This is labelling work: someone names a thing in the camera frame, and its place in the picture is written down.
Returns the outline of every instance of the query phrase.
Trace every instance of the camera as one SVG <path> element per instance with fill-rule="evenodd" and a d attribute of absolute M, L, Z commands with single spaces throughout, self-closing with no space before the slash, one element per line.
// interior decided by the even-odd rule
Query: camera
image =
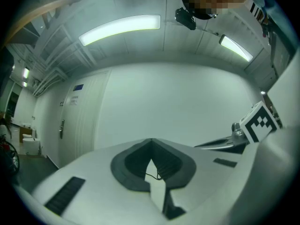
<path fill-rule="evenodd" d="M 190 30 L 196 29 L 195 18 L 182 7 L 175 11 L 175 20 Z"/>

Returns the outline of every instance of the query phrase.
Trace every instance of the cable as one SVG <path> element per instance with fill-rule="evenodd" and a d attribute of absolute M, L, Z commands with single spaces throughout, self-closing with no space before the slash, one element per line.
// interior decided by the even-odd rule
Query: cable
<path fill-rule="evenodd" d="M 151 177 L 153 177 L 154 179 L 156 179 L 156 180 L 158 180 L 158 181 L 160 181 L 160 180 L 162 180 L 163 178 L 160 176 L 160 174 L 159 174 L 159 172 L 158 172 L 158 170 L 157 170 L 157 175 L 156 175 L 156 178 L 154 177 L 154 176 L 152 176 L 151 174 L 148 174 L 148 173 L 146 173 L 147 175 L 149 175 L 149 176 L 151 176 Z"/>

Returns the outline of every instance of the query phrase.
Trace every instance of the ceiling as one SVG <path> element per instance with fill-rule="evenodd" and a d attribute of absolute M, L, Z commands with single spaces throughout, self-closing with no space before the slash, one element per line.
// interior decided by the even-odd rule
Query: ceiling
<path fill-rule="evenodd" d="M 22 81 L 23 67 L 30 69 L 30 89 L 33 81 L 46 77 L 53 69 L 70 77 L 77 69 L 101 68 L 101 60 L 124 54 L 141 52 L 174 52 L 204 55 L 226 61 L 245 70 L 256 80 L 262 90 L 268 90 L 276 80 L 271 67 L 270 48 L 262 38 L 260 25 L 248 8 L 219 14 L 215 19 L 196 19 L 194 31 L 177 23 L 175 10 L 183 7 L 181 0 L 81 0 L 64 6 L 58 18 L 51 15 L 50 27 L 43 26 L 41 17 L 32 21 L 40 34 L 35 47 L 10 44 L 15 56 L 16 69 L 12 78 Z M 79 36 L 110 21 L 143 14 L 159 14 L 158 30 L 141 30 L 118 34 L 82 46 Z M 247 62 L 218 42 L 222 34 L 238 42 L 252 55 Z"/>

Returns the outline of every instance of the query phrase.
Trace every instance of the white box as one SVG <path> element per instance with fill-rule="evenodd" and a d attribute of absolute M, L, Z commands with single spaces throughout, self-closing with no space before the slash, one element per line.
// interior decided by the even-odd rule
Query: white box
<path fill-rule="evenodd" d="M 257 143 L 279 126 L 266 105 L 259 102 L 240 120 L 240 128 L 250 143 Z"/>

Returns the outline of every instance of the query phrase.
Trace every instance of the wall light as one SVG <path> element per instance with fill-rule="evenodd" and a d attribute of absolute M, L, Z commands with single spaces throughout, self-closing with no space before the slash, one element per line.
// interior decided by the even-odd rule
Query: wall light
<path fill-rule="evenodd" d="M 138 15 L 111 21 L 84 33 L 79 40 L 86 46 L 119 33 L 148 29 L 160 29 L 160 15 Z"/>
<path fill-rule="evenodd" d="M 253 59 L 253 56 L 246 50 L 244 49 L 241 45 L 230 39 L 229 37 L 222 35 L 219 43 L 224 46 L 229 48 L 231 51 L 237 53 L 239 56 L 243 57 L 246 59 L 248 62 L 250 62 Z"/>
<path fill-rule="evenodd" d="M 26 68 L 24 68 L 24 71 L 23 71 L 23 78 L 28 78 L 28 74 L 29 74 L 29 69 L 26 67 Z"/>

